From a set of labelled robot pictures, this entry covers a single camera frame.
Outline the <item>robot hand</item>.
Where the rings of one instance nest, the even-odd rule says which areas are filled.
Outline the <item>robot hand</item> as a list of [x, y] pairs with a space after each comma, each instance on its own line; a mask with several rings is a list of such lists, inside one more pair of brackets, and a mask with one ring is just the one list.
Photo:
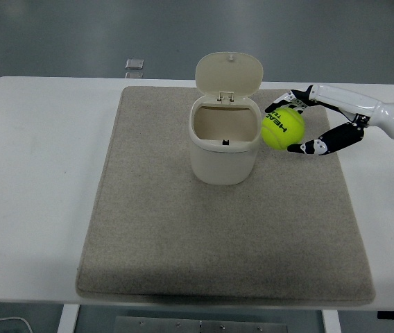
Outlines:
[[287, 151], [308, 155], [328, 155], [360, 142], [364, 129], [381, 128], [394, 139], [394, 103], [383, 103], [373, 97], [325, 84], [310, 85], [305, 91], [292, 89], [274, 100], [265, 114], [278, 108], [291, 108], [303, 113], [306, 108], [321, 105], [341, 113], [347, 122], [320, 135], [318, 138], [288, 146]]

